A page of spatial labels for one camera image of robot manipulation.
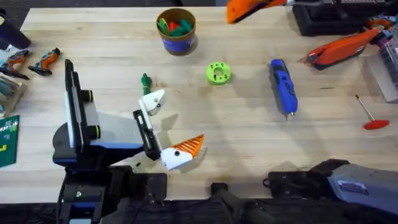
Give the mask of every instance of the blue handle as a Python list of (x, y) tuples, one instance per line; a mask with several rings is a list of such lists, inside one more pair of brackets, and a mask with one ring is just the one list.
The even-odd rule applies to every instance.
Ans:
[(277, 83), (280, 102), (285, 113), (295, 113), (299, 103), (294, 92), (292, 79), (284, 61), (282, 59), (275, 59), (271, 62), (271, 67)]

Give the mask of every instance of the green plastic part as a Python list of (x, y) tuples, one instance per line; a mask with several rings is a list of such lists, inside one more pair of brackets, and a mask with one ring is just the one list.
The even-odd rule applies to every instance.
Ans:
[(0, 120), (0, 167), (17, 161), (19, 115)]
[(152, 87), (152, 79), (144, 73), (141, 77), (142, 89), (144, 90), (144, 96), (150, 93), (150, 88)]
[(172, 31), (172, 37), (180, 37), (180, 36), (185, 35), (187, 33), (188, 33), (187, 30), (184, 27), (180, 26), (180, 27), (175, 28)]
[(160, 31), (164, 34), (169, 36), (171, 33), (169, 31), (169, 26), (167, 25), (167, 22), (165, 19), (160, 18), (159, 22), (157, 22), (157, 25), (159, 26)]
[(213, 85), (224, 85), (231, 77), (231, 68), (224, 62), (213, 62), (207, 66), (206, 78)]
[(187, 33), (189, 33), (192, 30), (191, 24), (185, 19), (182, 19), (180, 21), (180, 26), (184, 27), (187, 30)]

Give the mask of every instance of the green book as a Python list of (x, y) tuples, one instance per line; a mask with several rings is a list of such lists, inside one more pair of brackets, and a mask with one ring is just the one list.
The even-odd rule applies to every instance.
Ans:
[(17, 161), (19, 115), (0, 120), (0, 167)]

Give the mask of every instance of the red peg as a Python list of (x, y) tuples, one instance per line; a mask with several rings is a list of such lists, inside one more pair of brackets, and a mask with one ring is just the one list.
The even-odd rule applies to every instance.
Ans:
[(169, 30), (172, 32), (176, 28), (178, 28), (180, 25), (176, 24), (175, 22), (169, 22)]

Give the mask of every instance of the cup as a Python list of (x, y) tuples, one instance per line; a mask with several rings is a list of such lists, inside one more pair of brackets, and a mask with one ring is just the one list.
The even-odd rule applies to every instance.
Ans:
[(12, 25), (4, 14), (0, 14), (0, 39), (18, 49), (25, 49), (30, 45), (30, 40)]
[(159, 27), (156, 24), (157, 32), (162, 38), (164, 47), (166, 50), (172, 55), (186, 55), (190, 52), (194, 38), (195, 38), (195, 29), (196, 29), (196, 22), (195, 17), (192, 13), (188, 10), (181, 9), (181, 8), (171, 8), (168, 9), (157, 17), (156, 22), (159, 21), (160, 18), (163, 18), (169, 22), (176, 22), (179, 23), (182, 19), (188, 21), (191, 26), (192, 30), (180, 37), (171, 37), (163, 34)]

